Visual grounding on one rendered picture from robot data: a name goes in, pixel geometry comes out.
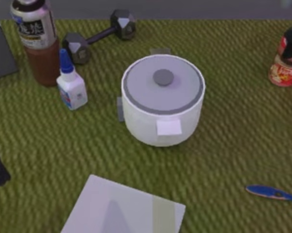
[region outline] dumbbell weight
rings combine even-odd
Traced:
[[[65,48],[75,64],[85,64],[90,58],[89,45],[115,34],[122,40],[130,40],[136,31],[136,21],[128,10],[115,10],[110,16],[110,27],[106,30],[84,39],[79,33],[67,33],[63,39],[62,47]]]

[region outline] dumbbell handle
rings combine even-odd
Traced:
[[[86,41],[87,41],[87,43],[89,45],[91,45],[91,44],[99,41],[100,39],[103,39],[103,38],[115,33],[116,30],[117,30],[116,27],[107,28],[106,30],[103,30],[102,32],[100,32],[100,33],[98,33],[98,34],[86,39]]]

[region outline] grass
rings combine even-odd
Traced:
[[[58,20],[85,37],[108,21]],[[254,197],[260,183],[292,192],[292,87],[268,80],[292,21],[144,20],[136,38],[106,38],[77,67],[89,103],[69,111],[32,77],[13,23],[1,22],[20,71],[0,79],[0,233],[58,233],[89,174],[187,206],[181,233],[292,233],[292,203]],[[150,48],[197,65],[206,80],[199,126],[186,142],[153,148],[117,120],[125,69]]]

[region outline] red can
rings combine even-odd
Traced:
[[[286,63],[281,59],[281,55],[284,52],[286,44],[286,38],[283,36],[277,49],[274,64],[271,66],[269,72],[271,82],[278,86],[292,86],[292,58],[290,58]]]

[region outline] lid knob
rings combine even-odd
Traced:
[[[154,75],[153,79],[159,86],[168,86],[174,80],[174,74],[168,69],[159,69]]]

